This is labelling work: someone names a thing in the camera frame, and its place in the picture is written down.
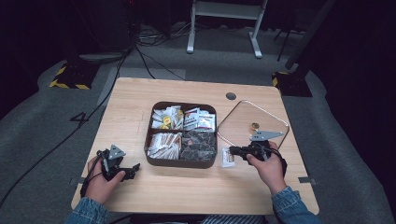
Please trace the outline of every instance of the divided storage box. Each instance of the divided storage box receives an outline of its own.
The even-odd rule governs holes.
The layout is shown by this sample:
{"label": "divided storage box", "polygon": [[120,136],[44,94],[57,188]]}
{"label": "divided storage box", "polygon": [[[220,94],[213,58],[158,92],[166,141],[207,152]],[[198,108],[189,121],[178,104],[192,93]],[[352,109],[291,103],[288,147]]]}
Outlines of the divided storage box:
{"label": "divided storage box", "polygon": [[[182,126],[182,129],[180,130],[174,130],[174,129],[161,129],[161,128],[152,128],[152,123],[154,121],[153,119],[153,114],[154,114],[154,109],[155,110],[165,110],[169,106],[175,106],[175,105],[180,105],[180,110],[183,111],[189,111],[191,109],[194,109],[196,107],[199,107],[201,110],[208,111],[209,114],[215,115],[215,120],[214,120],[214,132],[199,132],[199,131],[187,131],[184,129],[184,125]],[[215,108],[211,105],[199,105],[199,104],[190,104],[190,103],[176,103],[176,102],[159,102],[155,104],[152,109],[151,109],[151,116],[150,116],[150,121],[148,123],[148,133],[146,136],[146,142],[145,142],[145,155],[148,160],[148,163],[151,165],[156,165],[156,166],[169,166],[169,167],[184,167],[184,168],[198,168],[198,169],[206,169],[209,168],[213,165],[216,159],[216,155],[218,153],[218,141],[217,141],[217,114]],[[168,159],[154,159],[151,158],[148,155],[149,151],[149,146],[151,144],[151,140],[153,138],[154,134],[157,133],[182,133],[181,139],[183,140],[183,136],[187,133],[191,132],[198,132],[198,134],[201,133],[208,133],[210,135],[214,135],[214,150],[215,150],[215,155],[213,156],[212,159],[209,161],[189,161],[189,160],[182,160],[180,157],[177,160],[168,160]]]}

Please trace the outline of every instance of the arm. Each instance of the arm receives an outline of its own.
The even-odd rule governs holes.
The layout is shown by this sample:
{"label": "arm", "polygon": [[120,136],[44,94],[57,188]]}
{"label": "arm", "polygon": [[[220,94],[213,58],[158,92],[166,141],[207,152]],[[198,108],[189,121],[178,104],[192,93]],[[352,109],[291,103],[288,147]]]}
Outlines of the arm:
{"label": "arm", "polygon": [[[95,158],[88,162],[88,170],[93,166]],[[107,181],[102,175],[101,162],[97,162],[90,178],[90,182],[85,193],[73,212],[66,220],[66,224],[100,224],[107,221],[107,210],[103,206],[110,198],[114,188],[121,182],[125,172],[121,171],[116,174],[110,181]]]}
{"label": "arm", "polygon": [[[276,144],[272,142],[270,147],[277,149]],[[308,211],[300,196],[286,185],[278,156],[273,155],[267,161],[259,161],[254,156],[247,155],[247,159],[270,189],[275,211],[284,223],[320,223],[320,220]]]}

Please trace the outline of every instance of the wooden table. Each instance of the wooden table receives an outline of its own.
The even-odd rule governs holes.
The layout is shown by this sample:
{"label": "wooden table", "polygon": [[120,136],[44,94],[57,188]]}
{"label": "wooden table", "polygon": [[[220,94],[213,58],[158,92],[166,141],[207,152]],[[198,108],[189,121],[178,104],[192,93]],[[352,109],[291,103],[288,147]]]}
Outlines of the wooden table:
{"label": "wooden table", "polygon": [[[226,93],[236,94],[228,100]],[[106,208],[116,212],[169,214],[273,214],[271,193],[260,180],[254,167],[239,157],[236,166],[223,168],[221,149],[228,147],[218,138],[218,156],[208,169],[153,166],[147,162],[144,145],[151,108],[160,101],[212,105],[218,124],[241,100],[264,108],[289,123],[279,91],[274,87],[171,81],[143,78],[119,78],[108,102],[102,123],[87,162],[112,144],[126,152],[121,167],[141,163],[135,179],[125,180],[116,188]],[[286,182],[300,195],[308,209],[318,213],[318,204],[309,183],[298,177],[307,176],[292,129],[280,152],[288,162]],[[87,175],[84,167],[82,176]],[[78,185],[72,201],[80,199]]]}

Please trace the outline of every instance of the person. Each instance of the person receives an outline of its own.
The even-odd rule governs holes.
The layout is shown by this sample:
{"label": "person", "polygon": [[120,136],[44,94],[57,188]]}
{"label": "person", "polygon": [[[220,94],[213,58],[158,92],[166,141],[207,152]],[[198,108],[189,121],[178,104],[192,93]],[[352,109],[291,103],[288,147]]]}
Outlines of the person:
{"label": "person", "polygon": [[[270,147],[278,149],[277,145],[270,142]],[[283,178],[282,164],[278,156],[272,156],[267,161],[259,161],[252,155],[247,155],[248,161],[257,169],[259,177],[264,182],[272,194],[272,201],[275,212],[283,223],[321,223],[320,219],[313,213],[309,212],[301,200],[298,193],[289,187]],[[93,165],[94,159],[88,163],[88,169]],[[106,223],[107,210],[104,208],[105,202],[110,198],[114,188],[121,182],[124,172],[119,172],[113,179],[106,181],[100,174],[101,165],[97,162],[87,188],[85,197],[83,197],[73,212],[66,220],[66,224],[71,223]],[[207,216],[202,224],[217,223],[262,223],[261,216]]]}

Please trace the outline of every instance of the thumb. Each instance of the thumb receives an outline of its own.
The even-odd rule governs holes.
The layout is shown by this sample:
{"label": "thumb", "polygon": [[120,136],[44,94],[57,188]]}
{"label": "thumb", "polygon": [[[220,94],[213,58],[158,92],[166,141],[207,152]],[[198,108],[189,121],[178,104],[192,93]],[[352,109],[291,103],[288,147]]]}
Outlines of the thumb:
{"label": "thumb", "polygon": [[253,155],[251,154],[247,154],[247,160],[250,162],[250,164],[252,164],[254,167],[258,167],[258,165],[260,164],[260,161],[257,160],[257,158],[255,158]]}
{"label": "thumb", "polygon": [[125,176],[125,171],[119,171],[108,183],[115,188]]}

